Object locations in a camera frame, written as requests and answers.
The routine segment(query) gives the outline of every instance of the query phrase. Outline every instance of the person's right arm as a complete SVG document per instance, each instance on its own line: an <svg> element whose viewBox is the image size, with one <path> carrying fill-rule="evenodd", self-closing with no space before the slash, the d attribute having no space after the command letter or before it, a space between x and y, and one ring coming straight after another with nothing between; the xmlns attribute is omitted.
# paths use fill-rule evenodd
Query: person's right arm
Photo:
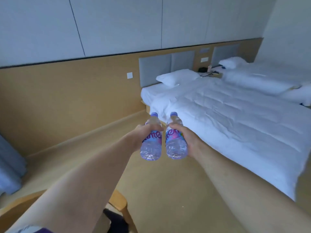
<svg viewBox="0 0 311 233"><path fill-rule="evenodd" d="M189 155L204 168L235 217L249 232L311 232L311 216L293 200L253 172L221 155L193 131L184 134Z"/></svg>

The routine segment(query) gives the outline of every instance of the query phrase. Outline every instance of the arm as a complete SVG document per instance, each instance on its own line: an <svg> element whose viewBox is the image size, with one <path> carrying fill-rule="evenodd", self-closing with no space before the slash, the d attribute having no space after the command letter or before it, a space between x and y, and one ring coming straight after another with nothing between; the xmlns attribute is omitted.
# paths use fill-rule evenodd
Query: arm
<svg viewBox="0 0 311 233"><path fill-rule="evenodd" d="M144 125L71 170L49 188L10 229L27 225L45 227L54 233L92 232L111 197L131 154L152 130Z"/></svg>
<svg viewBox="0 0 311 233"><path fill-rule="evenodd" d="M235 217L249 232L310 232L311 217L273 185L221 155L194 132L184 134L189 155L204 168Z"/></svg>

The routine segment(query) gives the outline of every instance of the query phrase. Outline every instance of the person's left hand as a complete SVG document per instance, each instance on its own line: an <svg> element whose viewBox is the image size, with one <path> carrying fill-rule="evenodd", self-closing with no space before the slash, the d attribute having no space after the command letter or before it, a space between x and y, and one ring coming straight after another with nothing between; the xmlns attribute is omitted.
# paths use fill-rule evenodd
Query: person's left hand
<svg viewBox="0 0 311 233"><path fill-rule="evenodd" d="M151 131L162 132L164 131L164 128L159 124L149 123L147 125L138 125L133 131L128 133L134 142L135 151L140 149L142 141L151 133Z"/></svg>

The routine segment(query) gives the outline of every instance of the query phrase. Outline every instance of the wall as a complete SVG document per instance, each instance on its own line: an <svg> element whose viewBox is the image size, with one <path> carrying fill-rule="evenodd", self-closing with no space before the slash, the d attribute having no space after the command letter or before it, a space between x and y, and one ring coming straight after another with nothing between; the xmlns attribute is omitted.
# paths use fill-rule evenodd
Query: wall
<svg viewBox="0 0 311 233"><path fill-rule="evenodd" d="M0 67L262 37L275 0L2 0Z"/></svg>
<svg viewBox="0 0 311 233"><path fill-rule="evenodd" d="M240 41L239 55L253 62L262 39ZM208 66L219 43L0 70L0 133L21 154L59 144L144 109L140 57L195 50L193 69ZM200 54L201 48L208 53ZM133 78L127 79L127 73Z"/></svg>
<svg viewBox="0 0 311 233"><path fill-rule="evenodd" d="M311 70L311 0L277 0L256 61Z"/></svg>

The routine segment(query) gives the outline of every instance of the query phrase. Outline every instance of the chair backrest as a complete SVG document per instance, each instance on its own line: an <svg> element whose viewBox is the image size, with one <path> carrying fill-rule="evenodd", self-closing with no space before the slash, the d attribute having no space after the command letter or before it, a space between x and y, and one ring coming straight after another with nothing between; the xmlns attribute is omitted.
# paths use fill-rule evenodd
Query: chair backrest
<svg viewBox="0 0 311 233"><path fill-rule="evenodd" d="M45 191L26 195L0 209L0 233L7 231Z"/></svg>

